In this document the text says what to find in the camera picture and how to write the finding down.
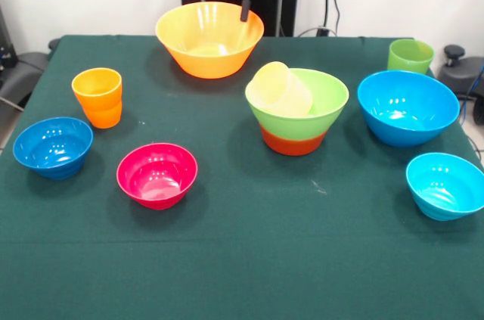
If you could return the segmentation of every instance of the green cup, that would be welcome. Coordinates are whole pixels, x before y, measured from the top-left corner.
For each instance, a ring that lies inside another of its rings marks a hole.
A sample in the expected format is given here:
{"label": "green cup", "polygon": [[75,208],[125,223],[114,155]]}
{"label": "green cup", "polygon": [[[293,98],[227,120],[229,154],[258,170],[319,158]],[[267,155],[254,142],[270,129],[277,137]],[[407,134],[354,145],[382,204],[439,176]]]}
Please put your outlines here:
{"label": "green cup", "polygon": [[399,39],[390,44],[387,69],[425,74],[432,59],[430,45],[413,39]]}
{"label": "green cup", "polygon": [[349,98],[347,87],[338,78],[309,69],[290,69],[312,93],[313,105],[307,116],[283,117],[254,106],[246,98],[259,124],[279,138],[304,141],[325,133],[336,121]]}

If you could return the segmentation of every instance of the floor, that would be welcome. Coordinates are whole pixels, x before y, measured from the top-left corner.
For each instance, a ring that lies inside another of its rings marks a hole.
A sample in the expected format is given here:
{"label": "floor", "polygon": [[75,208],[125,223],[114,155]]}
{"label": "floor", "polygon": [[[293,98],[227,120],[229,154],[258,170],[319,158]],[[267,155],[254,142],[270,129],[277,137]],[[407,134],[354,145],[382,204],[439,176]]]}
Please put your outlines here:
{"label": "floor", "polygon": [[[476,124],[474,124],[472,118],[472,111],[473,102],[470,101],[467,103],[467,114],[465,117],[465,121],[462,124],[462,127],[466,134],[475,142],[476,149],[482,150],[481,163],[484,166],[484,126],[477,126]],[[0,127],[0,154],[2,154],[2,149],[7,144],[9,138],[11,138],[12,131],[17,125],[20,116],[20,112],[13,113],[11,117],[9,117],[9,119],[7,120],[6,124],[4,124],[3,127]]]}

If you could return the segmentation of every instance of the red bowl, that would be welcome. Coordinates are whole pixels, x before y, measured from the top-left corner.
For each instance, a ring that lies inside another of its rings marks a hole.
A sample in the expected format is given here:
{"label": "red bowl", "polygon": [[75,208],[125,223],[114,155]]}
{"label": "red bowl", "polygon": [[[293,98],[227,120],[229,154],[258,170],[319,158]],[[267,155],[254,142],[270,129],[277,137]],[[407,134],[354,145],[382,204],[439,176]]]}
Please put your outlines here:
{"label": "red bowl", "polygon": [[147,144],[127,154],[119,163],[119,187],[133,200],[155,210],[177,204],[197,177],[195,157],[182,146]]}

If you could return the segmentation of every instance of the green and orange bowl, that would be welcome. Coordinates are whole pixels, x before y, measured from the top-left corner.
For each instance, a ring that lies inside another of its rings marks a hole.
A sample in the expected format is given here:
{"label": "green and orange bowl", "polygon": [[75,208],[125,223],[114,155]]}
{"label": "green and orange bowl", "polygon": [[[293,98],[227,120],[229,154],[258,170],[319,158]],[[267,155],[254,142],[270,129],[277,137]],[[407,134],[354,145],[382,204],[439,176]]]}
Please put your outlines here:
{"label": "green and orange bowl", "polygon": [[264,142],[279,154],[302,156],[321,145],[328,129],[348,102],[349,92],[343,82],[330,74],[310,69],[290,70],[312,93],[313,105],[307,116],[278,116],[256,107],[247,89],[245,96],[259,122]]}

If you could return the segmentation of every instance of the bowl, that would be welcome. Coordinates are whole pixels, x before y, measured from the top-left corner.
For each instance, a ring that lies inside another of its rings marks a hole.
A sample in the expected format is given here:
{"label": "bowl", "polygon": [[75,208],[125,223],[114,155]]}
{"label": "bowl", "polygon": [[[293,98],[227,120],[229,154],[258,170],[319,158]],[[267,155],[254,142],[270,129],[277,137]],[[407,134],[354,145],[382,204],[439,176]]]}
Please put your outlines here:
{"label": "bowl", "polygon": [[407,165],[407,183],[420,210],[435,220],[458,219],[484,207],[484,174],[454,155],[415,157]]}
{"label": "bowl", "polygon": [[420,73],[386,70],[360,83],[358,101],[370,130],[385,144],[423,144],[447,129],[459,115],[455,94]]}
{"label": "bowl", "polygon": [[257,108],[281,116],[305,116],[312,107],[309,89],[280,61],[257,71],[247,85],[247,96]]}
{"label": "bowl", "polygon": [[54,117],[24,129],[14,143],[15,159],[53,180],[78,173],[93,141],[91,127],[72,117]]}
{"label": "bowl", "polygon": [[197,177],[195,157],[182,146],[147,144],[127,154],[119,163],[119,187],[133,200],[155,210],[177,204]]}
{"label": "bowl", "polygon": [[230,76],[264,34],[260,17],[250,11],[244,23],[240,9],[225,2],[182,5],[158,20],[156,35],[186,73],[206,79]]}
{"label": "bowl", "polygon": [[264,142],[274,151],[289,156],[313,152],[336,121],[349,98],[347,87],[338,78],[317,70],[291,68],[312,93],[311,110],[304,117],[286,117],[256,106],[246,88],[246,99],[261,126]]}

